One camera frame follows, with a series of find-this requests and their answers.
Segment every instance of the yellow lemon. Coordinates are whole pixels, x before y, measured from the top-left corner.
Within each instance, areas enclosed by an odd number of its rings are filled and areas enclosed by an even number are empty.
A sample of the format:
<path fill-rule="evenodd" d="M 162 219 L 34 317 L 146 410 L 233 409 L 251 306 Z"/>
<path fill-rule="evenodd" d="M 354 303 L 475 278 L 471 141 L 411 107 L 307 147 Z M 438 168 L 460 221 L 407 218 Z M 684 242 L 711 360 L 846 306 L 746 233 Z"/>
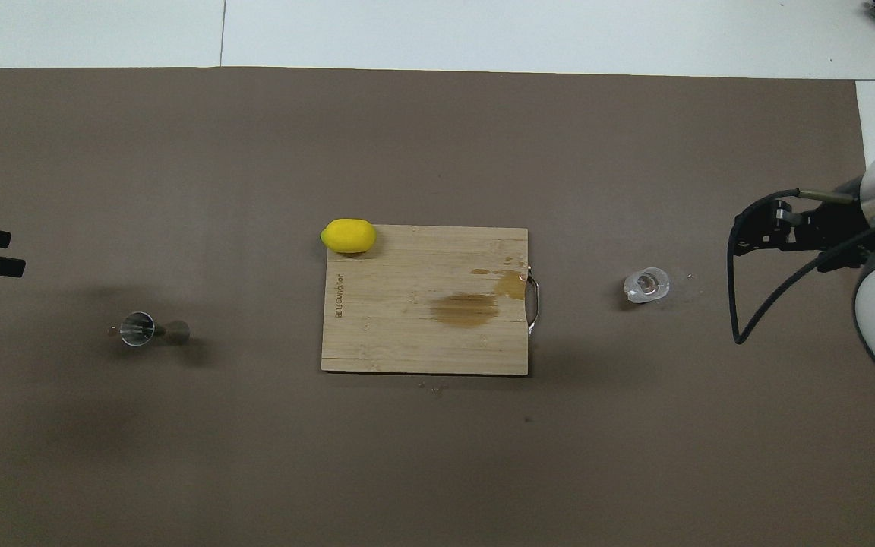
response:
<path fill-rule="evenodd" d="M 361 218 L 337 218 L 323 228 L 319 239 L 337 253 L 362 253 L 374 246 L 376 229 Z"/>

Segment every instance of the brown mat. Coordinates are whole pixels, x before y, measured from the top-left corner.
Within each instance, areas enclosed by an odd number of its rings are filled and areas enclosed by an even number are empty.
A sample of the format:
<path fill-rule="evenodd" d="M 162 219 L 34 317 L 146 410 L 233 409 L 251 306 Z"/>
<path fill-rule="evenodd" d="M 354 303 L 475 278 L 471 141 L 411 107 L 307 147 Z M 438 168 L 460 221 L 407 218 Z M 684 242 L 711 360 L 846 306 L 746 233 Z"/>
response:
<path fill-rule="evenodd" d="M 0 278 L 0 545 L 875 545 L 854 273 L 740 347 L 723 286 L 744 205 L 863 168 L 852 82 L 0 70 L 28 260 Z M 527 227 L 532 376 L 321 372 L 343 216 Z M 744 313 L 802 258 L 744 259 Z M 626 305 L 647 266 L 671 294 Z M 195 340 L 105 336 L 137 309 Z"/>

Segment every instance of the black cable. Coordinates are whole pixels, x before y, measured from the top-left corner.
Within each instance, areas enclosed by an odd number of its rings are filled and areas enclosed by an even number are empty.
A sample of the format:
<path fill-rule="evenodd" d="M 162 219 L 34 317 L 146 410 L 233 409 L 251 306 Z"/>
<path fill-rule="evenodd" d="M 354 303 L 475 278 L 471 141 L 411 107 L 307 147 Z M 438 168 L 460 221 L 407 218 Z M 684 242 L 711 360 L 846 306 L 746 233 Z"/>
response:
<path fill-rule="evenodd" d="M 744 219 L 747 218 L 751 212 L 755 211 L 758 207 L 762 207 L 764 204 L 767 204 L 769 201 L 777 200 L 777 198 L 785 198 L 785 197 L 798 197 L 799 190 L 784 190 L 784 191 L 776 191 L 775 194 L 771 194 L 770 196 L 766 196 L 749 205 L 742 213 L 735 217 L 735 223 L 731 228 L 731 235 L 728 237 L 728 256 L 727 256 L 727 266 L 728 266 L 728 310 L 731 315 L 731 333 L 735 339 L 735 343 L 743 343 L 747 340 L 747 337 L 753 331 L 754 326 L 758 324 L 758 321 L 761 320 L 761 316 L 765 315 L 765 312 L 768 311 L 768 308 L 771 308 L 773 304 L 775 304 L 775 300 L 781 297 L 782 294 L 785 294 L 785 291 L 788 291 L 792 285 L 795 285 L 796 281 L 801 280 L 805 274 L 810 273 L 810 271 L 815 270 L 816 267 L 822 266 L 822 264 L 829 262 L 830 260 L 836 258 L 841 253 L 846 252 L 851 247 L 856 245 L 860 245 L 860 243 L 864 242 L 865 239 L 870 239 L 872 236 L 875 236 L 875 228 L 865 229 L 864 231 L 857 233 L 857 235 L 852 236 L 850 239 L 845 240 L 839 245 L 831 247 L 826 251 L 819 253 L 819 256 L 816 256 L 813 260 L 811 260 L 805 266 L 800 267 L 800 269 L 796 270 L 787 280 L 782 281 L 782 284 L 775 288 L 772 291 L 772 294 L 768 295 L 768 298 L 765 299 L 763 304 L 758 307 L 757 311 L 754 312 L 754 315 L 751 315 L 751 319 L 747 322 L 747 325 L 744 326 L 744 331 L 741 331 L 738 326 L 738 305 L 735 301 L 735 261 L 734 261 L 734 251 L 735 246 L 738 245 L 738 232 L 741 231 L 741 227 L 744 224 Z"/>

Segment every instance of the cutting board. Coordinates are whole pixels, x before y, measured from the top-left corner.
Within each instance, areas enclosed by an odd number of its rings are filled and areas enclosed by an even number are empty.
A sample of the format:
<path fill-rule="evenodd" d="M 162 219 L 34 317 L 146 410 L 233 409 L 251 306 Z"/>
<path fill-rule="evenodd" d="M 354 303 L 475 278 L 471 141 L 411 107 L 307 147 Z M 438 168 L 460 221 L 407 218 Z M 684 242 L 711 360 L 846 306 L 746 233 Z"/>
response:
<path fill-rule="evenodd" d="M 371 250 L 327 253 L 323 370 L 529 373 L 527 229 L 375 228 Z"/>

